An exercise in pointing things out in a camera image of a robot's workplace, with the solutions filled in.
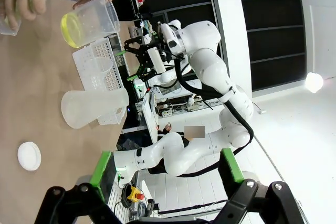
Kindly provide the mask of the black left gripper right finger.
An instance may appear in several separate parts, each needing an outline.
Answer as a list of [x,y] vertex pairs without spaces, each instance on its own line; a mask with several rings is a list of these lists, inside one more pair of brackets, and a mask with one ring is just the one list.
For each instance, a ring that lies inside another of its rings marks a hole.
[[228,201],[213,223],[241,223],[248,212],[258,213],[264,223],[304,223],[288,184],[265,186],[245,178],[230,148],[221,150],[218,172]]

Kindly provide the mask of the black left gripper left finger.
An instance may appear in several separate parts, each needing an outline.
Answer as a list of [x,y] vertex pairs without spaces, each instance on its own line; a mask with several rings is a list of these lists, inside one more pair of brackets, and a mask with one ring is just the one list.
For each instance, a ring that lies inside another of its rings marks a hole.
[[116,175],[113,152],[103,151],[88,183],[47,190],[35,223],[75,223],[81,216],[93,223],[120,223],[108,206]]

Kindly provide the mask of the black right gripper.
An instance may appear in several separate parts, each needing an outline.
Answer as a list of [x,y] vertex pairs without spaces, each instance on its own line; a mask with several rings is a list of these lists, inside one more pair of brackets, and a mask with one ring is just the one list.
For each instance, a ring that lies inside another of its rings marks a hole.
[[[135,74],[132,74],[127,77],[128,81],[135,80],[136,78],[147,81],[152,78],[154,75],[153,70],[153,62],[150,58],[150,55],[147,51],[147,47],[142,46],[143,38],[142,37],[134,37],[131,39],[128,39],[124,42],[124,49],[122,49],[120,52],[116,53],[116,56],[120,56],[122,54],[125,54],[126,52],[130,52],[134,55],[139,56],[139,64],[137,71]],[[132,44],[138,44],[139,48],[132,47]]]

